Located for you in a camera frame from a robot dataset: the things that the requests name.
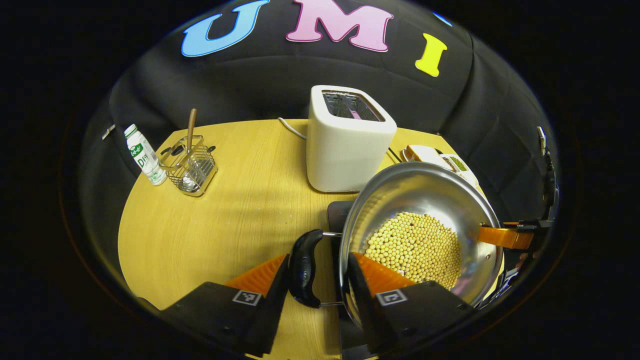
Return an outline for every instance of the wooden spoon handle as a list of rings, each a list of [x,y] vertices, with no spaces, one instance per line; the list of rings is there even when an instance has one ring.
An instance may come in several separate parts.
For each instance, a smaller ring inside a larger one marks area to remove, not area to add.
[[[197,110],[191,109],[191,114],[189,114],[189,127],[187,130],[187,152],[191,151],[191,140],[193,137],[193,127],[196,124],[196,112]]]

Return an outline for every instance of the bottle cap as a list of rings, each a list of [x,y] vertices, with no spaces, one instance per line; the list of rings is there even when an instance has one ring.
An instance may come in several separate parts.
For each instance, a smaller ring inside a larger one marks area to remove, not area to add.
[[[124,131],[124,138],[128,138],[130,137],[133,133],[135,133],[138,130],[138,127],[136,126],[136,124],[131,124],[131,126],[129,126],[125,131]]]

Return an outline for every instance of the white toaster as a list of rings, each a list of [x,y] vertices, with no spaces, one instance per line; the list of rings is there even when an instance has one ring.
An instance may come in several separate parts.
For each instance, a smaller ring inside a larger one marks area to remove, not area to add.
[[[307,177],[321,192],[357,192],[375,175],[396,122],[365,92],[342,86],[311,88]]]

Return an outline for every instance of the pot handle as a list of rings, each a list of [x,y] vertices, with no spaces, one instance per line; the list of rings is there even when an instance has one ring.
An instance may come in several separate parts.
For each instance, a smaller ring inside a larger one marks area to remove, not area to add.
[[[296,240],[289,256],[289,276],[291,276],[289,293],[300,304],[316,309],[320,308],[321,302],[312,289],[316,276],[314,250],[323,236],[321,229],[305,233]]]

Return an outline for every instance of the bottle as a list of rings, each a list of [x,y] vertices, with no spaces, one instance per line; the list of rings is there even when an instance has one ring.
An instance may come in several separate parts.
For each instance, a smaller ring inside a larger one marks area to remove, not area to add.
[[[131,124],[124,131],[127,147],[142,172],[153,185],[160,185],[166,180],[166,171],[160,168],[160,161],[147,139],[138,131],[136,124]]]

